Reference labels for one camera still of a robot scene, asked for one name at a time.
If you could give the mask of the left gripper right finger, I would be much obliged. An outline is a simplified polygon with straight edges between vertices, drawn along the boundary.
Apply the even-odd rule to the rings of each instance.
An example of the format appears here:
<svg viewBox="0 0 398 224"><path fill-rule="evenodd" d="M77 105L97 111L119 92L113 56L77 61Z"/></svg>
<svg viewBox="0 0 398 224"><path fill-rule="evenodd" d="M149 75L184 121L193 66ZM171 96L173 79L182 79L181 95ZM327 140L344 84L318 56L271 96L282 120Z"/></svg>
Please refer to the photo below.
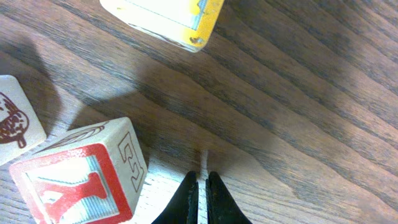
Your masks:
<svg viewBox="0 0 398 224"><path fill-rule="evenodd" d="M220 175L212 171L206 179L208 224L251 224L240 210Z"/></svg>

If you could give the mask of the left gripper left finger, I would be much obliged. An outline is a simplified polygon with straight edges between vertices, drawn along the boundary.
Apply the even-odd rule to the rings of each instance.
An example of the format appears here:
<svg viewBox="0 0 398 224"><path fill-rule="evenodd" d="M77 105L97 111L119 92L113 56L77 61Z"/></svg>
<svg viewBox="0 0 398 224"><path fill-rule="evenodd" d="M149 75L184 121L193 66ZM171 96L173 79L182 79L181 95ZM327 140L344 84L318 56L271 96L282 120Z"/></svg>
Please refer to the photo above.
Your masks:
<svg viewBox="0 0 398 224"><path fill-rule="evenodd" d="M179 185L170 202L152 224L197 224L198 182L195 171L190 171Z"/></svg>

